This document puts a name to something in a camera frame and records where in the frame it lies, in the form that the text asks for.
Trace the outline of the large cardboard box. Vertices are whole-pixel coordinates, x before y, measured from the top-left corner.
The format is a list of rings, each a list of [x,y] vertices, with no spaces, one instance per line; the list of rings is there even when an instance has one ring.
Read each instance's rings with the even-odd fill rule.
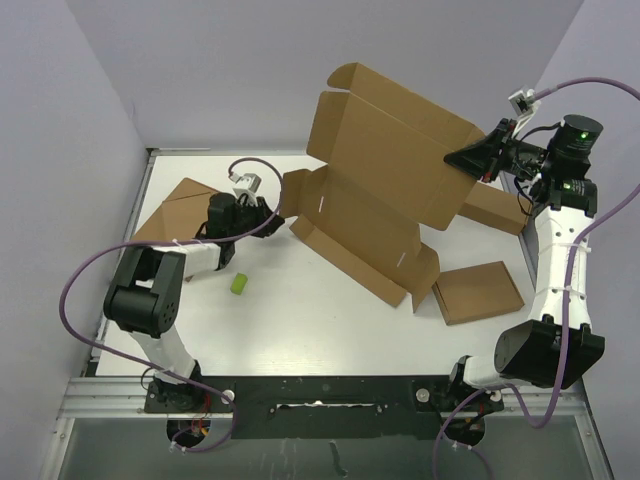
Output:
[[[476,183],[444,158],[484,134],[361,63],[340,66],[327,85],[306,148],[323,165],[284,174],[280,214],[381,300],[409,297],[417,308],[440,274],[420,228],[446,230]]]

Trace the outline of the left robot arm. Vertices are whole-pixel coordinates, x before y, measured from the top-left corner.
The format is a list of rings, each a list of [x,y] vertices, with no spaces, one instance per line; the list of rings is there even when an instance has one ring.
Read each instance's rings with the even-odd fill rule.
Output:
[[[183,281],[224,269],[235,254],[235,242],[227,242],[227,237],[250,232],[266,238],[283,224],[284,219],[273,213],[262,196],[215,193],[209,199],[207,218],[188,231],[188,245],[125,249],[103,312],[141,346],[154,365],[158,391],[178,409],[193,410],[203,398],[200,366],[174,326]]]

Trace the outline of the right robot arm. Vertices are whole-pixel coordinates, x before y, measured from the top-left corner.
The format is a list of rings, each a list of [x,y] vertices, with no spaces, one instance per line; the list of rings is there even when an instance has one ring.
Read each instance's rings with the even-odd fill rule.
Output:
[[[530,182],[538,241],[529,317],[499,336],[493,354],[458,360],[444,394],[459,409],[477,401],[482,388],[566,389],[605,350],[604,338],[592,331],[586,301],[586,230],[593,226],[598,207],[597,186],[586,174],[603,127],[570,114],[550,129],[554,134],[541,148],[516,136],[516,121],[503,119],[484,138],[444,158],[446,164],[485,183],[501,172]]]

